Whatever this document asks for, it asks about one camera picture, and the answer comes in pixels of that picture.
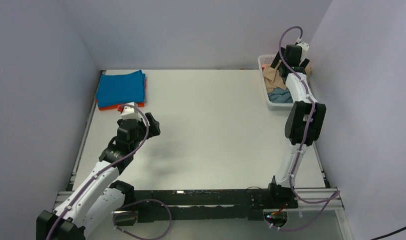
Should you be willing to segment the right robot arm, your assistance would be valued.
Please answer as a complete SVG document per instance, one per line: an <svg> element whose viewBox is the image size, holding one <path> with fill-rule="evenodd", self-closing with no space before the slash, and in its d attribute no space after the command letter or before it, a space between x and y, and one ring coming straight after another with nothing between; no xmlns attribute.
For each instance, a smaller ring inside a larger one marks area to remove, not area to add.
<svg viewBox="0 0 406 240"><path fill-rule="evenodd" d="M293 100L285 124L289 152L266 194L266 201L273 208L296 199L293 188L297 170L308 148L319 138L325 118L326 106L318 103L308 86L306 66L309 60L303 57L307 50L305 43L289 44L280 48L272 63Z"/></svg>

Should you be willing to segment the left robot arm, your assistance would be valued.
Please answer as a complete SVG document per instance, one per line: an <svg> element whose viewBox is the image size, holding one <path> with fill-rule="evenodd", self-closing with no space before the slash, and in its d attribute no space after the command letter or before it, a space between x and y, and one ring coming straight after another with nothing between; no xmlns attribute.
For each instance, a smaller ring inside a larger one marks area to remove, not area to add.
<svg viewBox="0 0 406 240"><path fill-rule="evenodd" d="M78 189L53 211L44 210L37 217L36 239L84 240L112 211L134 205L134 187L117 178L142 142L160 135L160 124L149 112L117 124L116 136Z"/></svg>

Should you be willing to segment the beige t shirt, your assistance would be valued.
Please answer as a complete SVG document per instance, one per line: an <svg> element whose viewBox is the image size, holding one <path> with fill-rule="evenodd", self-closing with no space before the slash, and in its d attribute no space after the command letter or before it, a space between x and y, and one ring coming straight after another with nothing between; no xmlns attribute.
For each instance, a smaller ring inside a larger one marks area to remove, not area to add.
<svg viewBox="0 0 406 240"><path fill-rule="evenodd" d="M267 93L271 93L274 88L281 88L284 90L287 88L276 68L271 68L271 66L265 68L262 70L262 77L265 82Z"/></svg>

